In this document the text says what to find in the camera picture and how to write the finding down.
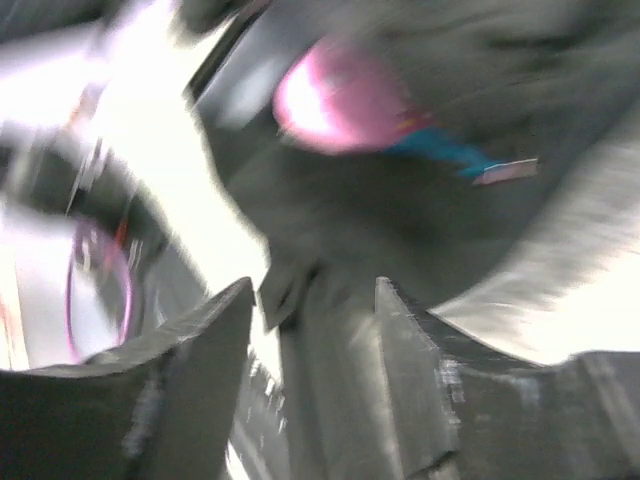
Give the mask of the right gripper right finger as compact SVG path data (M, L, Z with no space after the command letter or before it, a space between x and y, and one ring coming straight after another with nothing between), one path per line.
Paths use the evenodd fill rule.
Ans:
M639 357L537 366L492 349L376 283L404 466L435 479L635 479Z

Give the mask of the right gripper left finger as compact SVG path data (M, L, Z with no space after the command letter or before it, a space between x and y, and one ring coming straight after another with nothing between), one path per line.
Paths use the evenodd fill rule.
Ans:
M1 375L5 479L215 479L247 355L248 278L89 363Z

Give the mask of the Little Women paperback book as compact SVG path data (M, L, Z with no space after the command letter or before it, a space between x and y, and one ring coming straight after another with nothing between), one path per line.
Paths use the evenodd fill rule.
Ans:
M534 176L537 174L537 171L537 158L499 163L485 168L483 172L473 180L472 184L474 186L485 186L494 183L511 181Z

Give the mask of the Jane Eyre paperback book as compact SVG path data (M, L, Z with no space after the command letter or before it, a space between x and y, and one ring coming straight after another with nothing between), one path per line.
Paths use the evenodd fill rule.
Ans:
M389 153L417 154L430 160L457 167L457 174L466 178L481 176L499 162L475 146L461 142L445 130L427 127L414 131L386 149Z

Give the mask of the pink pencil case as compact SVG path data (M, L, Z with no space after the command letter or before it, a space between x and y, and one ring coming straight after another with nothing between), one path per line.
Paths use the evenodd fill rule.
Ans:
M329 38L285 74L273 115L297 143L330 155L383 150L432 124L381 60Z

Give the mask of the black backpack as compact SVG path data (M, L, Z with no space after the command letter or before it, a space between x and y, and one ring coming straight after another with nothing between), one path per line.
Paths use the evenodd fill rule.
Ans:
M183 1L188 32L247 13L196 83L214 170L266 237L263 308L302 306L317 276L386 276L441 302L491 267L565 170L639 95L635 1ZM405 153L336 156L277 126L277 82L324 35L363 42L455 138L536 158L539 178L479 188Z

